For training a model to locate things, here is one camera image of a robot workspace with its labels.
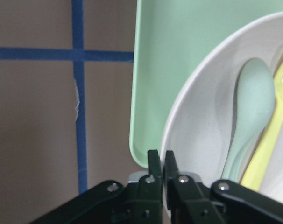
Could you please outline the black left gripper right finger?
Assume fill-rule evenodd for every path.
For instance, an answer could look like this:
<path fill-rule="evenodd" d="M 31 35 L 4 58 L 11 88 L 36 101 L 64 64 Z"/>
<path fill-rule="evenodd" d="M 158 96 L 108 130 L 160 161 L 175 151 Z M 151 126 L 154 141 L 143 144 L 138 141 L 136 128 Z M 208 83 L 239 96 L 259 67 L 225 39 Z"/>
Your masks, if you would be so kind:
<path fill-rule="evenodd" d="M 167 209 L 173 224 L 224 224 L 225 220 L 196 181 L 179 173 L 173 151 L 167 151 L 163 166 Z"/>

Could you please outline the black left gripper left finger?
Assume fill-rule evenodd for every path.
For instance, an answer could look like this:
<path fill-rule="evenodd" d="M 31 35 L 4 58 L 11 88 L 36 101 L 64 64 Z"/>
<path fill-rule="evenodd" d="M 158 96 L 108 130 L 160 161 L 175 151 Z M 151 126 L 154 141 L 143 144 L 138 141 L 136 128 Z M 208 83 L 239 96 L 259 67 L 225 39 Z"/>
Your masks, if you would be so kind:
<path fill-rule="evenodd" d="M 148 172 L 131 181 L 113 206 L 112 224 L 162 223 L 162 171 L 157 150 L 149 150 Z"/>

